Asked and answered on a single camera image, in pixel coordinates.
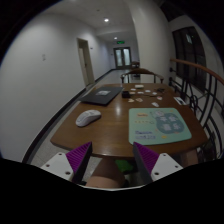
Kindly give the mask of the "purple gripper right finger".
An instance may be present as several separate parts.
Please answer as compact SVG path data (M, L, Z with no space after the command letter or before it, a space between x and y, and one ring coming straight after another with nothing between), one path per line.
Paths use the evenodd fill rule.
M158 154L137 142L133 143L133 154L145 184L152 183L182 169L167 153Z

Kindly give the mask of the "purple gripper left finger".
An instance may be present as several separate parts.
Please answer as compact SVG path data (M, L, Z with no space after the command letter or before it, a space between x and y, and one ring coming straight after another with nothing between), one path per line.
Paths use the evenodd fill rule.
M47 161L42 169L73 183L80 183L92 154L88 142L68 153L59 152Z

